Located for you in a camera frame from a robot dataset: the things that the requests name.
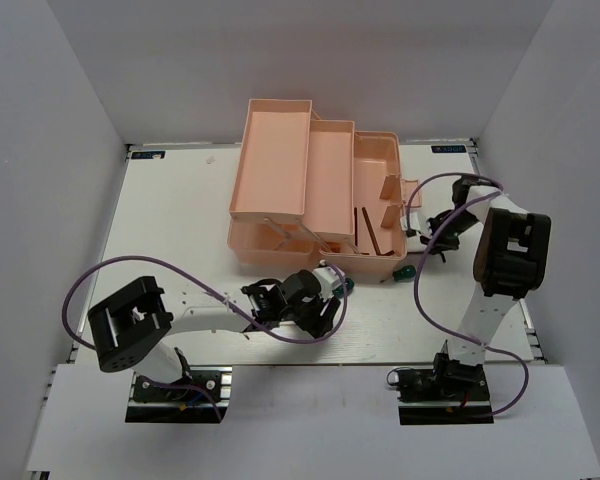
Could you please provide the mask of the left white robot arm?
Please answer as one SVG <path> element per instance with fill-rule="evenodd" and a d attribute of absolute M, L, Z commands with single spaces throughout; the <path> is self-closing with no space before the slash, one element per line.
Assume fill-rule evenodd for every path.
<path fill-rule="evenodd" d="M 300 270 L 283 281 L 263 279 L 241 288 L 251 312 L 242 316 L 229 299 L 222 307 L 196 307 L 176 318 L 168 312 L 164 290 L 152 276 L 140 277 L 105 298 L 88 312 L 88 322 L 100 370 L 132 370 L 156 381 L 168 398 L 179 399 L 193 377 L 184 353 L 164 343 L 176 334 L 227 331 L 247 334 L 273 332 L 293 323 L 312 339 L 334 329 L 334 317 L 343 312 L 346 277 L 337 267 L 322 264 Z"/>

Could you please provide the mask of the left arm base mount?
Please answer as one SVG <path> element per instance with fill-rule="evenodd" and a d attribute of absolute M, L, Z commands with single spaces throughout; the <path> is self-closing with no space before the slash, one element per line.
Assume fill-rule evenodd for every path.
<path fill-rule="evenodd" d="M 193 367 L 191 375 L 197 388 L 215 402 L 221 417 L 229 406 L 232 368 Z M 198 391 L 167 390 L 133 377 L 125 415 L 126 423 L 219 424 L 213 405 Z"/>

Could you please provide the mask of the pink plastic toolbox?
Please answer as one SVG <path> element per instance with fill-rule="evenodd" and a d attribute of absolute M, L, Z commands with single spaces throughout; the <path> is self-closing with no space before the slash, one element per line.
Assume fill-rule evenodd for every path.
<path fill-rule="evenodd" d="M 384 275 L 408 254 L 399 138 L 321 118 L 309 100 L 252 99 L 229 205 L 228 245 L 243 264 L 301 267 L 325 260 Z M 358 209 L 358 249 L 353 209 Z M 362 207 L 384 253 L 376 256 Z"/>

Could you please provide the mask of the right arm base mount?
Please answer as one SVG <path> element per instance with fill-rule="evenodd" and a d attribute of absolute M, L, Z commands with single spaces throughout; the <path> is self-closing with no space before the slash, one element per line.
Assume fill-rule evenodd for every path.
<path fill-rule="evenodd" d="M 386 376 L 398 393 L 402 426 L 478 425 L 494 422 L 481 365 L 464 365 L 438 353 L 430 368 L 397 367 Z"/>

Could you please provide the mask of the green orange stubby screwdriver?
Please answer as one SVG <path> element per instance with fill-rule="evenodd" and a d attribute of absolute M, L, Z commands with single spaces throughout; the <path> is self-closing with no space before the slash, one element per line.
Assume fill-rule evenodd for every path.
<path fill-rule="evenodd" d="M 382 283 L 404 283 L 411 282 L 417 274 L 417 269 L 413 265 L 406 265 L 395 271 L 393 271 L 386 279 L 382 280 Z"/>

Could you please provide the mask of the brown hex key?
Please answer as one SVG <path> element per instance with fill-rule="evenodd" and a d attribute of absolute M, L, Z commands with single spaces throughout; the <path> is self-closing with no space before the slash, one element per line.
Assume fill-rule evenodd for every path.
<path fill-rule="evenodd" d="M 364 218 L 367 230 L 369 232 L 369 237 L 370 237 L 370 240 L 371 240 L 371 243 L 372 243 L 372 246 L 373 246 L 376 256 L 388 257 L 388 256 L 394 255 L 394 253 L 395 253 L 394 250 L 389 250 L 384 253 L 380 250 L 379 243 L 378 243 L 368 210 L 366 207 L 362 207 L 361 211 L 362 211 L 363 218 Z"/>
<path fill-rule="evenodd" d="M 354 207 L 353 209 L 354 216 L 354 246 L 358 249 L 358 209 Z"/>

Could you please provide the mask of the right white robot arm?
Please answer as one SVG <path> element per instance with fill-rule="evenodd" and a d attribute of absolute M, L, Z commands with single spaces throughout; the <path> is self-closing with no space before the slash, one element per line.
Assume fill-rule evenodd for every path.
<path fill-rule="evenodd" d="M 447 334 L 434 358 L 431 384 L 441 397 L 467 393 L 481 380 L 485 354 L 503 318 L 543 282 L 551 219 L 513 203 L 500 185 L 483 176 L 462 175 L 452 185 L 454 208 L 428 220 L 428 236 L 420 237 L 421 257 L 443 255 L 459 248 L 459 237 L 482 225 L 474 256 L 475 288 L 455 330 L 432 318 L 425 320 Z"/>

